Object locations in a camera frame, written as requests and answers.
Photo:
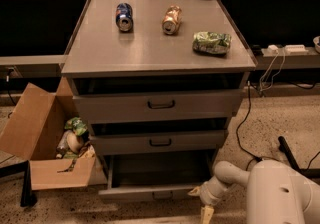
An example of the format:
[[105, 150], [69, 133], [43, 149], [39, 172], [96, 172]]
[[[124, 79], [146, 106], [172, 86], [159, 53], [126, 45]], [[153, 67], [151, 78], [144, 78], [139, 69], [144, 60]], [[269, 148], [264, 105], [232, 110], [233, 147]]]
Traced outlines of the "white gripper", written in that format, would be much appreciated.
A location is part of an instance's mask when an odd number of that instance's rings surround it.
[[188, 192], [189, 196], [199, 197], [205, 206], [201, 207], [200, 224], [210, 224], [214, 215], [214, 207], [222, 198], [223, 188], [219, 184], [209, 182], [203, 183], [200, 187], [196, 186]]

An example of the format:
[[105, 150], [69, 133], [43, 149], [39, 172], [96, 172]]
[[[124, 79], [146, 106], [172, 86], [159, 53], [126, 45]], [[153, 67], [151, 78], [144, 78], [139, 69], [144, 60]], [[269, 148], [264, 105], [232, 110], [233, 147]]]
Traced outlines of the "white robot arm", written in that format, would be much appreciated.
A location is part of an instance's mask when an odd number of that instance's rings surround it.
[[214, 176], [189, 192], [204, 204], [201, 224], [209, 224], [214, 207], [235, 184], [246, 188], [247, 224], [320, 224], [320, 186], [275, 160], [251, 171], [218, 162]]

